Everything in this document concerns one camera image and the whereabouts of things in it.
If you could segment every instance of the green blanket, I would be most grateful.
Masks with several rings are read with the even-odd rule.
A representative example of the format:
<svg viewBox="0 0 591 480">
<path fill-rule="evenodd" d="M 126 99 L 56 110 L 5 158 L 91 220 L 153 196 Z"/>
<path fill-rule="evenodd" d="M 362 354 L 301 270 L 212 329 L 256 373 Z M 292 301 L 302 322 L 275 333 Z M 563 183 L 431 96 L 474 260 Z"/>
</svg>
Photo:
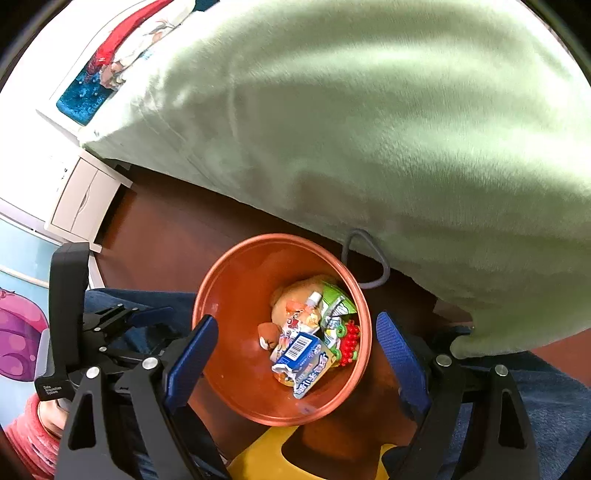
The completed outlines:
<svg viewBox="0 0 591 480">
<path fill-rule="evenodd" d="M 591 88 L 517 0 L 222 0 L 156 46 L 84 147 L 366 229 L 471 312 L 459 358 L 591 326 Z"/>
</svg>

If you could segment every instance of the red candy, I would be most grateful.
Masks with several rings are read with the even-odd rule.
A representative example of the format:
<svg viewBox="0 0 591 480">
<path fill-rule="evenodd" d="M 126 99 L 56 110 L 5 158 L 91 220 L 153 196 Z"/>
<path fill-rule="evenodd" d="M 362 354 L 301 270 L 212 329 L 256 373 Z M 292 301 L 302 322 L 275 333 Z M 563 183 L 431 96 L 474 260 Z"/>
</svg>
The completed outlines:
<svg viewBox="0 0 591 480">
<path fill-rule="evenodd" d="M 353 354 L 359 344 L 359 327 L 353 323 L 353 320 L 348 321 L 345 327 L 347 334 L 340 340 L 340 367 L 346 367 L 354 361 Z"/>
</svg>

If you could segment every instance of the white cabinet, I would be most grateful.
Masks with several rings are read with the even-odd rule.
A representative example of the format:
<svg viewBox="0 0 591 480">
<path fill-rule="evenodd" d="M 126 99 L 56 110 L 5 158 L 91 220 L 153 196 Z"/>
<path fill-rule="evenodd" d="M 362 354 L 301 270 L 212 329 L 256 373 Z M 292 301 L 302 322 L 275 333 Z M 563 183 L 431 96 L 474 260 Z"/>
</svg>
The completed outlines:
<svg viewBox="0 0 591 480">
<path fill-rule="evenodd" d="M 86 150 L 70 175 L 64 179 L 45 229 L 71 242 L 90 242 L 90 249 L 100 252 L 96 234 L 121 185 L 131 181 L 105 165 Z"/>
</svg>

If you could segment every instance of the gray cable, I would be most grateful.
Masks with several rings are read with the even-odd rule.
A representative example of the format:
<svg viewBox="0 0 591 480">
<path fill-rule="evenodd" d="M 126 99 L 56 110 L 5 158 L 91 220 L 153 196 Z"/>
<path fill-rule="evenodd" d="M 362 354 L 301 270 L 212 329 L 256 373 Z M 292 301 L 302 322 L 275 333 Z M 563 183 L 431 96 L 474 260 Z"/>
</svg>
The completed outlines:
<svg viewBox="0 0 591 480">
<path fill-rule="evenodd" d="M 353 241 L 353 237 L 355 235 L 359 235 L 360 237 L 362 237 L 368 243 L 368 245 L 374 249 L 374 251 L 378 254 L 379 262 L 382 264 L 382 267 L 384 268 L 384 272 L 382 273 L 381 277 L 379 277 L 377 280 L 373 280 L 367 283 L 360 283 L 359 288 L 361 288 L 361 290 L 370 290 L 372 288 L 381 287 L 390 278 L 390 264 L 388 263 L 386 255 L 384 254 L 384 252 L 382 252 L 382 249 L 378 246 L 373 237 L 365 230 L 361 230 L 361 228 L 354 228 L 349 232 L 349 235 L 347 236 L 347 239 L 343 244 L 343 250 L 340 254 L 340 261 L 343 265 L 345 265 L 345 267 L 347 266 L 351 242 Z"/>
</svg>

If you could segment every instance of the blue snack package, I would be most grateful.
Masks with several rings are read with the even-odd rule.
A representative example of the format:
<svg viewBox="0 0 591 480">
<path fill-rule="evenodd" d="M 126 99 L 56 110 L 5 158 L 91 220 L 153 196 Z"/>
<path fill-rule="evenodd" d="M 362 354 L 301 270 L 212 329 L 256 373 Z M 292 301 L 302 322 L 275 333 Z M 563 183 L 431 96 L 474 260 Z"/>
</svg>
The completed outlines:
<svg viewBox="0 0 591 480">
<path fill-rule="evenodd" d="M 294 381 L 294 397 L 302 398 L 335 362 L 336 356 L 318 337 L 300 332 L 271 370 Z"/>
</svg>

